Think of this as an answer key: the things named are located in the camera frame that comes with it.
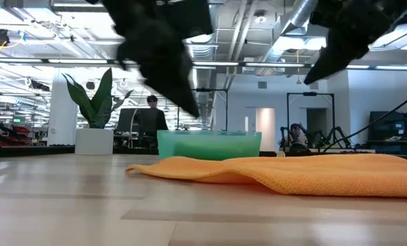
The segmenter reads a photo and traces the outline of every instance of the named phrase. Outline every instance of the wooden table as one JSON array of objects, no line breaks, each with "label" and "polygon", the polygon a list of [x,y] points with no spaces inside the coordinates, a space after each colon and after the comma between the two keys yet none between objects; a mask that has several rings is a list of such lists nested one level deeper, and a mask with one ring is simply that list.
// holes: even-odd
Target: wooden table
[{"label": "wooden table", "polygon": [[154,156],[0,159],[0,245],[405,245],[407,200],[124,175]]}]

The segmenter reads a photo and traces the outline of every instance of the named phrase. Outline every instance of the metal frame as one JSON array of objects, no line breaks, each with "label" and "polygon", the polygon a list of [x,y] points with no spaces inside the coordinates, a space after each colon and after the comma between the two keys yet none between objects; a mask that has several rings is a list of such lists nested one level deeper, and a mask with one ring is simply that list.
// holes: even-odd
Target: metal frame
[{"label": "metal frame", "polygon": [[[133,61],[124,61],[129,67],[138,67]],[[41,65],[53,67],[120,67],[117,60],[114,59],[60,59],[60,58],[15,58],[0,57],[0,63],[4,64],[21,64],[21,65]],[[234,67],[234,68],[312,68],[314,64],[298,64],[289,62],[244,62],[244,61],[194,61],[194,66],[216,68],[216,67]],[[349,65],[347,70],[379,70],[379,71],[403,71],[407,72],[407,66],[401,65]]]},{"label": "metal frame", "polygon": [[[335,128],[335,101],[334,101],[334,93],[311,93],[310,95],[306,95],[305,92],[288,92],[287,93],[287,128],[290,129],[290,95],[301,95],[301,96],[330,96],[331,102],[333,106],[333,129]],[[335,136],[335,131],[333,132],[333,141],[336,141],[337,138]]]}]

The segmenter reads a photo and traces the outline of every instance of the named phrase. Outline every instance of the black cable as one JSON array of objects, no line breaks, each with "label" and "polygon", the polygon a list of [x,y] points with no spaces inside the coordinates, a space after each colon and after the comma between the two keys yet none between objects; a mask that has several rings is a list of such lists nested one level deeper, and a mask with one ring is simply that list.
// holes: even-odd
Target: black cable
[{"label": "black cable", "polygon": [[393,112],[397,111],[398,109],[400,109],[402,106],[404,106],[405,104],[407,104],[407,100],[405,100],[403,103],[401,103],[399,106],[397,106],[396,108],[390,110],[388,113],[384,114],[383,116],[379,117],[377,120],[373,121],[372,123],[368,124],[367,126],[363,127],[361,130],[347,136],[347,137],[343,137],[337,141],[335,141],[334,143],[332,143],[330,146],[326,147],[326,149],[324,149],[324,151],[322,151],[322,153],[325,153],[327,150],[329,150],[331,148],[331,146],[334,146],[335,144],[339,143],[340,141],[343,141],[345,139],[349,139],[355,135],[360,134],[361,132],[365,131],[366,129],[368,129],[369,127],[373,126],[374,124],[378,123],[379,121],[381,121],[382,119],[386,118],[387,116],[391,115]]}]

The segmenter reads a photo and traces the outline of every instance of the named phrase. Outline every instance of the white column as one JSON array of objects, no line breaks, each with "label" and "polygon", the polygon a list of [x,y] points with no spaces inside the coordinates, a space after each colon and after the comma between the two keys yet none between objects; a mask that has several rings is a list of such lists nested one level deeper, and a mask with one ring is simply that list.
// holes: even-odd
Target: white column
[{"label": "white column", "polygon": [[51,112],[48,123],[47,145],[74,145],[76,139],[77,105],[68,93],[62,73],[65,69],[55,68],[52,84]]},{"label": "white column", "polygon": [[257,132],[262,133],[261,151],[276,150],[275,109],[257,109]]}]

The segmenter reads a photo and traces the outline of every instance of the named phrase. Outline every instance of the potted plant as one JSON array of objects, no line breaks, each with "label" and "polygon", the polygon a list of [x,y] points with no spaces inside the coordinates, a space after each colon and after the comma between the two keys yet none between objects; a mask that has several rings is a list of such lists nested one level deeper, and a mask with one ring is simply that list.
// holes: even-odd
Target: potted plant
[{"label": "potted plant", "polygon": [[69,74],[63,74],[63,76],[67,81],[70,97],[79,106],[82,116],[89,124],[89,128],[76,131],[75,153],[82,155],[113,154],[114,133],[104,128],[111,118],[111,113],[123,105],[132,91],[126,93],[124,99],[113,106],[111,95],[113,71],[111,68],[103,74],[99,88],[92,99],[89,99],[84,88]]}]

